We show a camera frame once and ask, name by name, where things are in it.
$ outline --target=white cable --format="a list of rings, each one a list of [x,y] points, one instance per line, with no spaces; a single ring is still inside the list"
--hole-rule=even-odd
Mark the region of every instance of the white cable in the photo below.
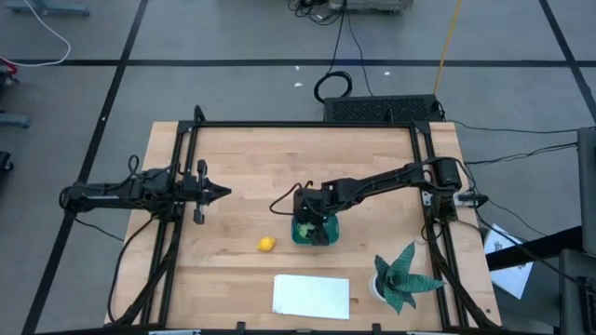
[[[0,56],[0,60],[3,60],[3,61],[5,61],[5,62],[7,62],[9,64],[12,64],[12,65],[17,65],[17,66],[22,66],[22,67],[40,67],[40,66],[56,65],[56,64],[62,63],[64,60],[66,60],[66,58],[68,57],[68,55],[70,55],[70,53],[71,53],[71,44],[68,43],[68,41],[64,37],[60,36],[59,33],[56,33],[56,32],[54,32],[53,29],[49,28],[47,26],[47,24],[43,20],[41,20],[39,18],[39,15],[37,15],[37,12],[33,8],[33,6],[31,6],[31,4],[29,3],[29,0],[23,0],[23,1],[25,2],[25,4],[27,4],[27,6],[29,7],[29,9],[31,9],[31,11],[34,13],[34,15],[37,18],[37,20],[39,21],[39,23],[41,23],[44,27],[46,27],[46,29],[48,29],[54,35],[56,35],[56,37],[60,38],[62,40],[62,42],[64,42],[66,44],[66,46],[68,47],[68,50],[66,50],[66,53],[64,54],[64,57],[62,57],[60,60],[49,61],[49,62],[45,62],[45,63],[22,64],[22,63],[14,62],[12,60],[7,60],[6,58],[4,58],[2,56]]]

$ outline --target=black floor line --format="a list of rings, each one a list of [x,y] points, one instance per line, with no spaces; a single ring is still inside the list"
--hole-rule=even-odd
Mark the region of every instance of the black floor line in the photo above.
[[[596,121],[596,101],[594,101],[594,96],[592,95],[591,89],[589,88],[588,83],[586,82],[586,78],[581,73],[578,64],[580,62],[576,61],[573,52],[571,52],[571,48],[569,44],[567,44],[567,40],[565,40],[565,36],[562,34],[561,27],[555,19],[555,15],[550,8],[549,2],[547,0],[540,0],[540,6],[542,10],[544,10],[544,14],[547,16],[547,20],[549,21],[550,29],[555,35],[557,39],[557,43],[559,43],[559,47],[561,47],[562,54],[565,56],[565,60],[567,60],[570,64],[571,73],[576,80],[577,87],[581,92],[582,97],[584,98],[584,102],[588,106],[589,112],[592,114],[592,118]]]
[[[24,63],[50,62],[53,60],[15,60]],[[270,60],[128,60],[127,66],[160,67],[234,67],[234,66],[329,66],[325,59],[270,59]],[[335,60],[339,66],[404,66],[436,67],[439,60]],[[118,66],[120,60],[66,60],[54,66]],[[549,67],[596,67],[596,60],[446,60],[446,67],[471,68],[549,68]]]
[[[81,167],[81,171],[78,177],[79,181],[87,181],[88,179],[89,173],[91,171],[91,166],[93,165],[93,161],[95,160],[95,156],[100,146],[100,141],[102,140],[105,124],[109,118],[110,112],[112,111],[115,96],[117,94],[118,88],[120,87],[120,82],[122,81],[122,76],[126,69],[127,60],[129,60],[130,52],[132,51],[132,47],[137,37],[137,33],[139,32],[139,28],[141,27],[142,17],[144,16],[145,9],[147,9],[147,2],[148,0],[141,0],[141,2],[139,3],[137,14],[134,18],[134,22],[132,22],[132,26],[130,27],[127,43],[125,44],[124,50],[122,51],[122,56],[120,57],[120,61],[115,70],[112,85],[108,90],[105,102],[102,107],[102,112],[98,119],[97,126],[95,127],[95,131],[93,132],[93,137],[91,138],[91,142],[89,144],[87,154],[85,156],[85,161],[83,162],[83,166]],[[72,227],[73,218],[71,216],[64,216],[60,230],[58,231],[58,236],[56,237],[56,241],[54,242],[54,247],[52,248],[52,251],[49,255],[49,260],[47,261],[46,269],[44,270],[41,282],[39,283],[39,287],[37,288],[37,291],[35,293],[34,301],[31,305],[31,309],[29,310],[29,314],[27,314],[27,319],[25,320],[25,324],[23,326],[21,334],[35,334],[35,330],[37,329],[39,319],[46,304],[47,295],[49,294],[52,283],[54,281],[54,277],[56,276],[56,272],[58,271],[58,266],[60,265],[62,253],[64,252],[64,248],[66,247],[66,242],[68,240],[68,236],[71,232]]]

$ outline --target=keyboard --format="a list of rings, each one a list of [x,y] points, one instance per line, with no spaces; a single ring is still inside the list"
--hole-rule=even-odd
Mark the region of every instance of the keyboard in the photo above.
[[[407,95],[325,99],[325,121],[387,122],[441,121],[435,96]]]

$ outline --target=yellow cable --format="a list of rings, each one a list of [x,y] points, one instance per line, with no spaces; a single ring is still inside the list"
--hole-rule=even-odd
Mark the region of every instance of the yellow cable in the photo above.
[[[433,90],[432,90],[432,93],[435,96],[437,95],[437,92],[439,91],[440,76],[443,73],[443,62],[445,61],[445,55],[447,54],[447,49],[449,49],[449,44],[451,43],[451,37],[455,31],[455,24],[457,23],[457,17],[459,16],[459,8],[461,6],[462,6],[462,0],[457,0],[457,5],[455,6],[454,17],[451,19],[451,26],[449,26],[449,32],[447,33],[447,40],[445,41],[445,45],[443,46],[443,51],[440,54],[439,71],[437,72],[437,79],[435,79],[435,88],[433,88]]]

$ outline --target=gray box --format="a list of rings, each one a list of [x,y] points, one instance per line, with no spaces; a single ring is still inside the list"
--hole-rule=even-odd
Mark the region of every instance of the gray box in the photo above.
[[[342,7],[344,0],[329,0],[329,9],[337,10]],[[349,9],[377,9],[392,13],[409,10],[413,0],[347,0]]]

